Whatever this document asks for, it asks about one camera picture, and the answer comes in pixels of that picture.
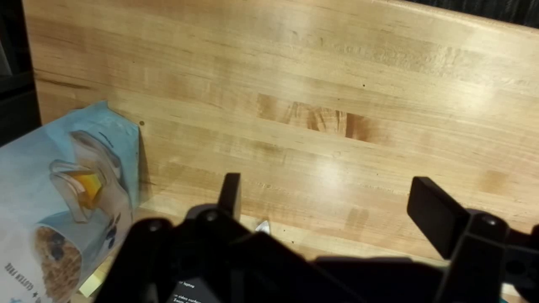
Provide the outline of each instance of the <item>wood grain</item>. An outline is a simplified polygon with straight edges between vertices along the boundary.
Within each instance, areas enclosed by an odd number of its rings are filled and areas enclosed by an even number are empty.
[[[242,173],[247,225],[306,255],[437,255],[404,213],[429,174],[539,220],[539,33],[385,0],[25,0],[43,120],[139,122],[141,213],[175,221]]]

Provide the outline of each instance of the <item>light wood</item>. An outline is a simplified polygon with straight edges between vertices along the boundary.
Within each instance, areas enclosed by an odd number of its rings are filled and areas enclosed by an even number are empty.
[[[43,120],[139,122],[144,203],[181,220],[242,173],[244,223],[306,255],[437,258],[404,213],[429,174],[539,221],[539,31],[383,0],[25,0]]]

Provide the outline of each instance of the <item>black plastic object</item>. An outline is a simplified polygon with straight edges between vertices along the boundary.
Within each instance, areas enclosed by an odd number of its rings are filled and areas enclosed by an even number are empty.
[[[466,210],[424,176],[412,179],[407,211],[446,267],[405,257],[318,257],[306,262],[276,238],[235,218],[239,173],[213,205],[185,220],[132,225],[95,301],[132,303],[496,303],[501,282],[537,301],[539,225],[511,230],[501,218]]]

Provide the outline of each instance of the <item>wooden surface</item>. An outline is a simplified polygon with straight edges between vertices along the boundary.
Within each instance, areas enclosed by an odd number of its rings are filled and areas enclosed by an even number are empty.
[[[43,120],[139,122],[166,215],[242,173],[242,221],[306,255],[437,255],[404,213],[429,174],[539,221],[539,31],[383,0],[25,0]]]

